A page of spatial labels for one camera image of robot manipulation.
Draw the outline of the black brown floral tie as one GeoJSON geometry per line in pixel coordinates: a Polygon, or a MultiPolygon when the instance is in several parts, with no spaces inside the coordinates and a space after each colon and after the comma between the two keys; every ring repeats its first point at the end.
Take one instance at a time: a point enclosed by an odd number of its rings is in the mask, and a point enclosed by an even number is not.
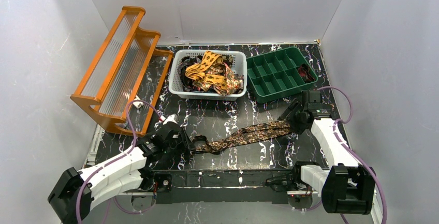
{"type": "Polygon", "coordinates": [[[291,125],[286,121],[272,121],[240,128],[230,136],[216,141],[208,141],[206,136],[193,139],[191,151],[194,153],[219,154],[228,148],[267,141],[293,133],[291,125]]]}

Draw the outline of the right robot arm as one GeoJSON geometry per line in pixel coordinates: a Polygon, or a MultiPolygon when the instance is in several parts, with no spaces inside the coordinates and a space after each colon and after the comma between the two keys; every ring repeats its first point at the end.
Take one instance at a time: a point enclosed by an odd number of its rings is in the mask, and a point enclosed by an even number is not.
{"type": "Polygon", "coordinates": [[[327,213],[367,215],[372,210],[375,193],[373,169],[367,168],[347,150],[332,106],[321,100],[318,90],[304,90],[279,120],[293,131],[310,130],[323,150],[329,170],[316,162],[298,161],[289,173],[274,176],[265,185],[276,191],[302,184],[317,192],[327,213]]]}

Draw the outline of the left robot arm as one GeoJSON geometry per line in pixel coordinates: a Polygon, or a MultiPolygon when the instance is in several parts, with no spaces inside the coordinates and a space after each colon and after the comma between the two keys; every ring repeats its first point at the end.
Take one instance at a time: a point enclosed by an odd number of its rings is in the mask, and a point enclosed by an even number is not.
{"type": "Polygon", "coordinates": [[[95,166],[65,170],[48,196],[61,223],[81,223],[102,202],[130,190],[169,191],[170,175],[158,175],[149,164],[173,151],[190,150],[184,128],[168,122],[116,156],[95,166]]]}

